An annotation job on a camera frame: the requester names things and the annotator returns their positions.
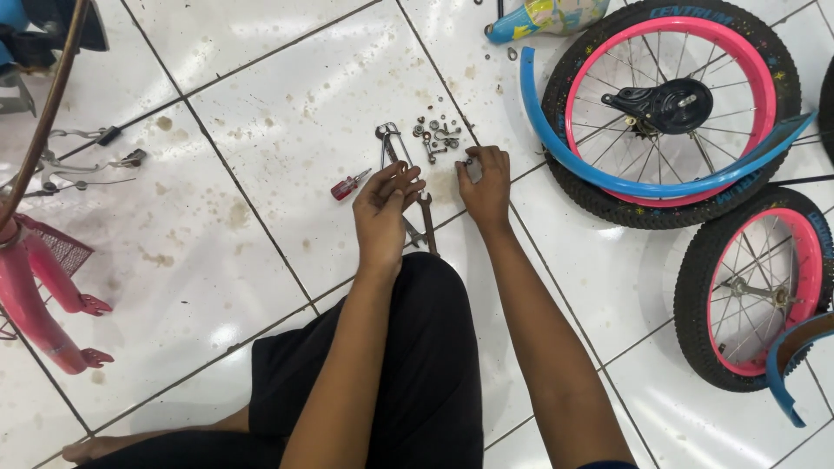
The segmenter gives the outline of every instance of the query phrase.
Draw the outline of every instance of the open-end wrench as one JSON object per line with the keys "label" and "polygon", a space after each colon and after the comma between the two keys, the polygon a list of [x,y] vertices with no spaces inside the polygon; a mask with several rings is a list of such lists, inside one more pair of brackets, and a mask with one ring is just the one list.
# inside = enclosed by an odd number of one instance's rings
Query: open-end wrench
{"label": "open-end wrench", "polygon": [[420,248],[419,241],[423,241],[424,243],[428,243],[426,240],[425,234],[420,233],[417,229],[409,222],[409,219],[405,218],[403,215],[403,223],[405,224],[405,232],[409,234],[411,238],[410,245],[413,245],[415,248]]}
{"label": "open-end wrench", "polygon": [[431,194],[428,192],[425,194],[425,199],[422,196],[417,198],[417,203],[420,204],[420,208],[423,210],[423,222],[425,223],[425,237],[429,239],[429,252],[437,257],[440,257],[440,254],[437,253],[437,243],[435,242],[435,225],[431,222]]}

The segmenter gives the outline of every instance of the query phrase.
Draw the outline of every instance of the star print on tire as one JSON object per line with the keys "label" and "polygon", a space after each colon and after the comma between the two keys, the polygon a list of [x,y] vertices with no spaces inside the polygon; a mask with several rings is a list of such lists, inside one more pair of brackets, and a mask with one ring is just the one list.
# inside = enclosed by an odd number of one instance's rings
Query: star print on tire
{"label": "star print on tire", "polygon": [[[586,59],[595,61],[589,66]],[[677,120],[669,125],[606,104],[628,90],[671,99],[685,112],[670,114]],[[785,45],[751,13],[721,0],[646,0],[603,18],[567,50],[542,109],[565,145],[595,168],[635,182],[680,184],[746,155],[775,123],[800,113],[801,91]],[[545,153],[579,206],[641,229],[680,228],[727,213],[760,190],[786,155],[717,189],[649,199],[600,189]]]}
{"label": "star print on tire", "polygon": [[713,386],[759,391],[767,386],[773,341],[827,311],[832,291],[834,247],[825,216],[806,196],[768,185],[704,223],[690,242],[675,285],[681,351]]}

